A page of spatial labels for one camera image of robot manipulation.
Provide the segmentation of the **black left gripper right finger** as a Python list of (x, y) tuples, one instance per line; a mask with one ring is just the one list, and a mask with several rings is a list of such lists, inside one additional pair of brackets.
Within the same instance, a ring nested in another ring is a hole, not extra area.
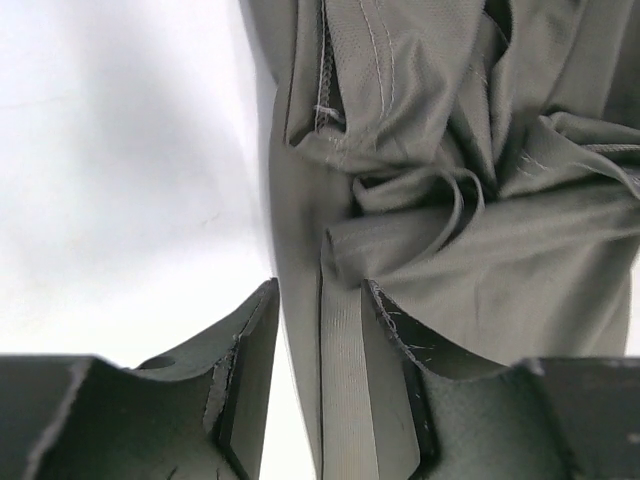
[(531, 358), (502, 366), (362, 286), (381, 479), (635, 479), (639, 362)]

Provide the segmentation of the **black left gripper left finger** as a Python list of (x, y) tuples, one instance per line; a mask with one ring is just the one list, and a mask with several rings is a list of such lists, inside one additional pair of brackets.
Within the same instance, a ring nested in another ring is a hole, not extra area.
[(234, 312), (134, 369), (3, 355), (5, 479), (255, 479), (279, 318), (264, 282)]

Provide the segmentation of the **dark grey t shirt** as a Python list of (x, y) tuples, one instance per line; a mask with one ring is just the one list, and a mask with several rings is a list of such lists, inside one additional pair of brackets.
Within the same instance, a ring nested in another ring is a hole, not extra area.
[(635, 1), (256, 1), (276, 265), (320, 479), (381, 479), (362, 286), (502, 366), (621, 358)]

